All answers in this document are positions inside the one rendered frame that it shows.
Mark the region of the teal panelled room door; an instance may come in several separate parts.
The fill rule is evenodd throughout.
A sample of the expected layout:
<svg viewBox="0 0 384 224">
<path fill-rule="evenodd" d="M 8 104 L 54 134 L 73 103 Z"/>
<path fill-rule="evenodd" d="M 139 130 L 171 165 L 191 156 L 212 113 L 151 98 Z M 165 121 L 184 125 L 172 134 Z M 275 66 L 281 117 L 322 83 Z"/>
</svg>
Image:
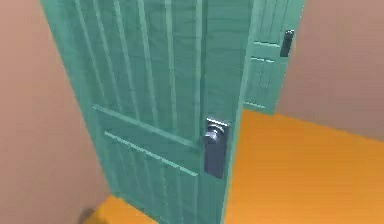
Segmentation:
<svg viewBox="0 0 384 224">
<path fill-rule="evenodd" d="M 244 106 L 273 115 L 289 63 L 305 0 L 255 0 L 256 30 L 253 35 L 250 75 Z M 295 35 L 288 57 L 280 56 L 286 30 Z"/>
<path fill-rule="evenodd" d="M 251 0 L 40 0 L 111 193 L 157 224 L 223 224 Z M 230 125 L 204 172 L 206 118 Z"/>
</svg>

